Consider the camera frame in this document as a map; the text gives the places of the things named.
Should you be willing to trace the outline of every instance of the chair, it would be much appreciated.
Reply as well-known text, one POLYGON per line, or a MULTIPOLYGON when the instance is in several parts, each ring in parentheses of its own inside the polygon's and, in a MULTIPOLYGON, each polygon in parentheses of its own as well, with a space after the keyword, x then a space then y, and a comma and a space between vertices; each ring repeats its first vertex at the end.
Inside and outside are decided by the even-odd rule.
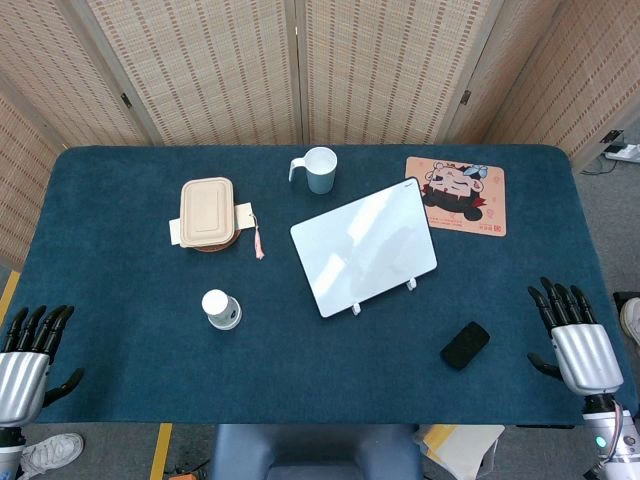
POLYGON ((219 425, 212 480, 422 480, 414 425, 219 425))

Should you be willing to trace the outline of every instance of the whiteboard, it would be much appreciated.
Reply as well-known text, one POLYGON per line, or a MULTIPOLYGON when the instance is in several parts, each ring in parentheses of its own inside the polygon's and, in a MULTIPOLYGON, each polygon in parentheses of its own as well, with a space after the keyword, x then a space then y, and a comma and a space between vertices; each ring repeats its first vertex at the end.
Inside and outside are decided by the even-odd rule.
POLYGON ((437 266, 415 178, 298 223, 291 237, 325 318, 437 266))

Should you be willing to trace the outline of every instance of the cartoon mouse pad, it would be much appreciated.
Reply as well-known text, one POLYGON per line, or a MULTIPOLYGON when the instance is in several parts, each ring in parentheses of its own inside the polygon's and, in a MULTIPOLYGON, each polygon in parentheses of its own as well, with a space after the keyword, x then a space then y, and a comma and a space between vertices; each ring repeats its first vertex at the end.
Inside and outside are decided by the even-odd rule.
POLYGON ((504 170, 499 167, 409 157, 405 176, 416 177, 429 225, 504 237, 504 170))

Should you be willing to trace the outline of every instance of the floor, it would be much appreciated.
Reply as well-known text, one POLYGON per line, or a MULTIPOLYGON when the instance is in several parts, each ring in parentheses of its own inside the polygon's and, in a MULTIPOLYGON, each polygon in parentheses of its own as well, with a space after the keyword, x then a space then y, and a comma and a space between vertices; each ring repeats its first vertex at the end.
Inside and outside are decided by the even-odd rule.
MULTIPOLYGON (((640 122, 626 131, 626 140, 640 143, 640 122)), ((607 171, 613 163, 595 160, 590 171, 607 171)), ((640 290, 640 165, 619 162, 611 173, 576 174, 585 215, 604 269, 609 291, 640 290)), ((8 270, 0 266, 0 291, 8 270)), ((640 358, 631 341, 627 350, 635 381, 640 385, 640 358)), ((213 426, 174 425, 166 469, 190 470, 210 456, 213 426)), ((40 477, 43 480, 120 480, 148 478, 158 433, 156 424, 32 425, 25 429, 29 442, 67 431, 86 440, 82 456, 68 467, 40 477)), ((579 480, 594 461, 590 436, 572 430, 508 427, 500 439, 495 470, 487 480, 566 479, 579 480)), ((453 477, 437 465, 425 462, 433 480, 453 477)))

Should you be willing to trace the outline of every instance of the white cup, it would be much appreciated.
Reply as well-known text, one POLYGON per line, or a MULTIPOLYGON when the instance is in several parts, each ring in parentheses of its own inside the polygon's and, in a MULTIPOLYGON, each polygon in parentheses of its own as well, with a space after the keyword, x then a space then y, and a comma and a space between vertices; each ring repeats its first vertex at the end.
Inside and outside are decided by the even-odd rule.
POLYGON ((329 193, 336 176, 338 157, 327 147, 314 147, 303 158, 294 158, 289 166, 289 182, 293 181, 293 171, 298 167, 307 169, 307 183, 313 193, 329 193))
POLYGON ((209 290, 202 297, 202 309, 209 323, 219 330, 231 330, 242 318, 238 301, 222 290, 209 290))

